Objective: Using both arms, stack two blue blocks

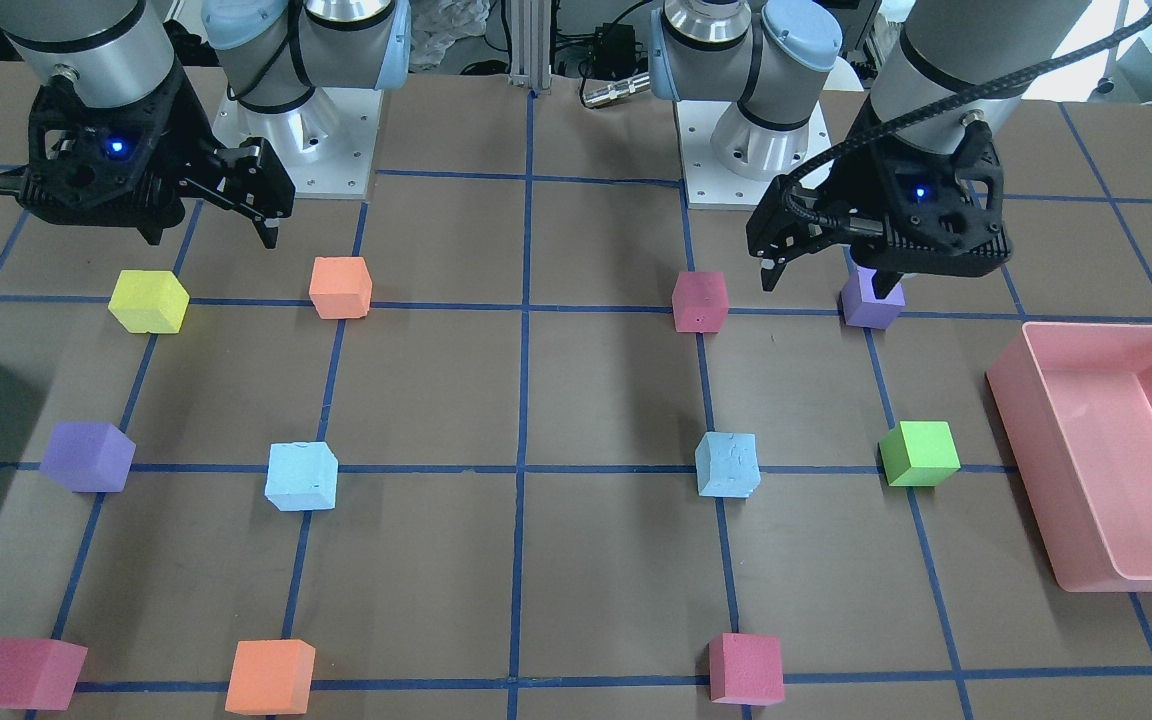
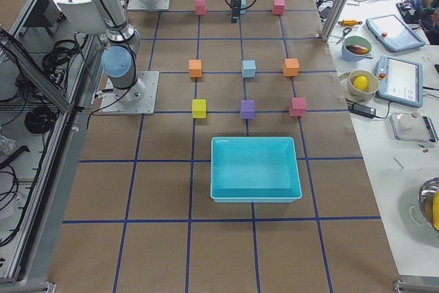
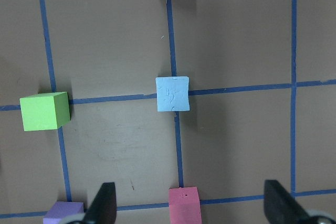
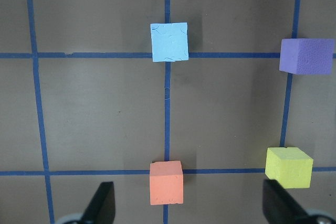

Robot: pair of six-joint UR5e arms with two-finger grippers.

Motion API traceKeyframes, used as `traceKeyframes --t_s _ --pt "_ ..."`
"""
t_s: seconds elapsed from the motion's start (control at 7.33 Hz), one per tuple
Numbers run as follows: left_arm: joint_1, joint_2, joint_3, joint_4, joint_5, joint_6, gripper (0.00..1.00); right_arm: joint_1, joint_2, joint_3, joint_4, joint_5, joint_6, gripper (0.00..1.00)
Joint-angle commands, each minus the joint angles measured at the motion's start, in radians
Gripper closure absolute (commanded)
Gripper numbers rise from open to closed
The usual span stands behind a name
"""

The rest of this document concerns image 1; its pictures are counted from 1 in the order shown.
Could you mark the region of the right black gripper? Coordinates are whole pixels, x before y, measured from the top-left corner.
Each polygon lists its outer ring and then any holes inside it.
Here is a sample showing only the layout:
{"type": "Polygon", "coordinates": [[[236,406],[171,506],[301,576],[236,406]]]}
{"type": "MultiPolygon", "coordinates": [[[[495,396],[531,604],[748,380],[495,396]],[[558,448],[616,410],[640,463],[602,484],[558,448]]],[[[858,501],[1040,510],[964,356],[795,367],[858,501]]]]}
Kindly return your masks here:
{"type": "MultiPolygon", "coordinates": [[[[0,195],[18,197],[47,223],[132,228],[151,245],[182,223],[180,176],[198,154],[205,114],[183,68],[119,108],[88,108],[74,83],[54,76],[28,118],[26,170],[0,172],[0,195]]],[[[275,249],[296,188],[270,141],[247,138],[198,160],[202,199],[251,220],[275,249]]]]}

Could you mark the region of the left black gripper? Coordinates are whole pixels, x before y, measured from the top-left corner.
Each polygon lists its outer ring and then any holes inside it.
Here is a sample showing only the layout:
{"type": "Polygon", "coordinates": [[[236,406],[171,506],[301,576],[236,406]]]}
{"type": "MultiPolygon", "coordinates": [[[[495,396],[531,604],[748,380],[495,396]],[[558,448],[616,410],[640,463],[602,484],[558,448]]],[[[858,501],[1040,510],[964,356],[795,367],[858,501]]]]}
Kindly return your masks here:
{"type": "Polygon", "coordinates": [[[835,245],[835,233],[795,214],[791,200],[805,200],[809,209],[814,202],[823,214],[882,223],[881,236],[846,240],[852,260],[874,270],[874,300],[887,300],[904,274],[977,278],[1001,268],[1011,259],[1011,241],[993,129],[983,119],[955,120],[952,128],[963,137],[950,154],[925,152],[890,135],[835,160],[817,192],[788,176],[772,179],[745,225],[761,290],[773,291],[791,260],[835,245]]]}

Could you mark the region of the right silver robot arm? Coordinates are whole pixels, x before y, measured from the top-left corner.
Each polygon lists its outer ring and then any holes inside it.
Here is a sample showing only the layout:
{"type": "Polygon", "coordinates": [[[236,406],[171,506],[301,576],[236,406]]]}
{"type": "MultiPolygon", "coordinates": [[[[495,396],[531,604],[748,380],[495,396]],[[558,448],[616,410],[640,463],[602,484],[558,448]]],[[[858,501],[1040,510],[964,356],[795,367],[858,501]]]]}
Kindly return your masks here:
{"type": "Polygon", "coordinates": [[[401,88],[407,1],[206,1],[207,44],[237,105],[221,141],[147,1],[0,1],[0,29],[40,82],[28,160],[0,196],[47,223],[132,228],[151,245],[184,200],[247,217],[274,249],[291,215],[289,167],[342,145],[329,88],[401,88]]]}

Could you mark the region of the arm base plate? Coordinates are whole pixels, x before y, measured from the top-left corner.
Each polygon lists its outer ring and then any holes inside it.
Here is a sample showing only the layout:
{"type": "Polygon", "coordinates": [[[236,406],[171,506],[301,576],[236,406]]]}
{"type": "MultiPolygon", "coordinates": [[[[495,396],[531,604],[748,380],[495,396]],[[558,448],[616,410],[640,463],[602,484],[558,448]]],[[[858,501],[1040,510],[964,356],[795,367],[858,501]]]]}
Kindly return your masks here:
{"type": "Polygon", "coordinates": [[[790,131],[755,124],[733,103],[681,101],[675,115],[691,209],[755,209],[772,179],[831,146],[819,105],[790,131]]]}
{"type": "Polygon", "coordinates": [[[212,132],[229,146],[270,141],[298,199],[365,200],[385,97],[369,88],[317,88],[306,104],[279,114],[223,100],[212,132]]]}

